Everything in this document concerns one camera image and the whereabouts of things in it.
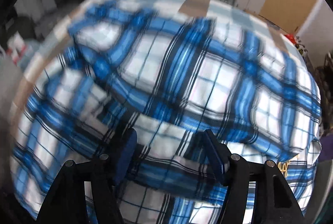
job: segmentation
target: white wall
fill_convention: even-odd
[[[313,66],[322,66],[326,53],[333,50],[333,12],[325,0],[317,0],[297,35]]]

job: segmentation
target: silver screw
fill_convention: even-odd
[[[238,154],[232,154],[231,159],[238,161],[240,159],[240,156]]]
[[[65,162],[65,166],[66,167],[71,167],[72,165],[74,164],[74,161],[73,160],[67,160],[66,162]]]
[[[108,159],[109,158],[109,156],[107,155],[107,154],[101,154],[100,156],[99,156],[99,159],[101,159],[101,160],[106,160],[106,159]]]
[[[266,162],[266,164],[267,164],[267,166],[269,166],[269,167],[274,167],[275,166],[275,163],[274,163],[274,161],[272,161],[272,160],[268,160],[267,162]]]

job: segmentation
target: plaid cloth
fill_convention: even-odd
[[[92,159],[130,127],[134,164],[116,189],[128,223],[216,221],[226,188],[200,144],[205,129],[248,161],[290,160],[286,179],[306,209],[321,147],[314,79],[261,23],[242,24],[244,13],[220,3],[217,18],[190,18],[172,5],[102,0],[63,26],[71,40],[36,80],[11,158],[16,197],[34,218],[66,160]],[[86,195],[96,223],[89,183]]]

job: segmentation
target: yellow embroidery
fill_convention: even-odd
[[[290,164],[290,160],[288,160],[287,162],[285,162],[283,164],[282,164],[282,162],[279,162],[277,164],[277,167],[282,172],[282,174],[284,175],[285,178],[288,176],[288,166],[289,166],[289,164]]]

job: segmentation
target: blue plaid fabric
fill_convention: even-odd
[[[214,223],[226,188],[198,131],[248,161],[289,161],[302,210],[320,152],[318,87],[303,66],[237,23],[167,17],[117,0],[68,27],[74,44],[39,77],[11,159],[16,196],[36,218],[63,163],[88,161],[134,127],[134,164],[117,189],[128,223]],[[244,223],[251,221],[255,184]],[[96,223],[89,184],[87,209]]]

